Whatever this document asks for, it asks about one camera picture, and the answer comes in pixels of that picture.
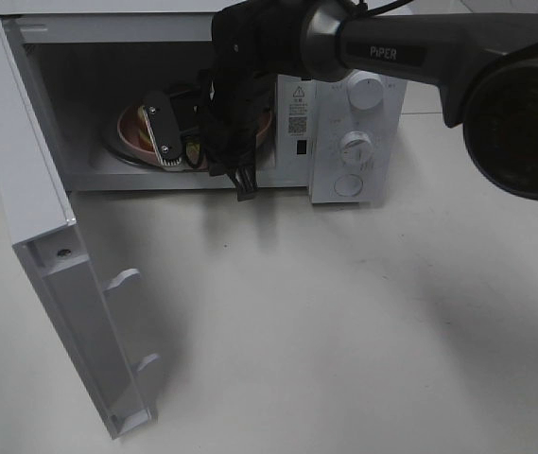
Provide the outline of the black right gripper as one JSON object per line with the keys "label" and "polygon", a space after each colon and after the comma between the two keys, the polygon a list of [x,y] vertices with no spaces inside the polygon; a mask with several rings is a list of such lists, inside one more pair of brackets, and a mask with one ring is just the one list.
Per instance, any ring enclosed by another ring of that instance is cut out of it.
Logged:
{"label": "black right gripper", "polygon": [[197,119],[201,148],[212,176],[225,175],[238,201],[257,194],[256,135],[269,104],[269,74],[212,70],[204,78]]}

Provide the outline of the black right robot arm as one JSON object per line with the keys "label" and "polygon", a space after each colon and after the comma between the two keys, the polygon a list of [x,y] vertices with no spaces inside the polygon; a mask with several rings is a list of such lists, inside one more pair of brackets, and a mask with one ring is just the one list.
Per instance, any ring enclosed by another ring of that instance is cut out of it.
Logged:
{"label": "black right robot arm", "polygon": [[337,82],[355,70],[435,86],[477,169],[538,201],[538,13],[399,15],[362,1],[243,1],[211,23],[200,142],[211,175],[255,196],[257,119],[285,75]]}

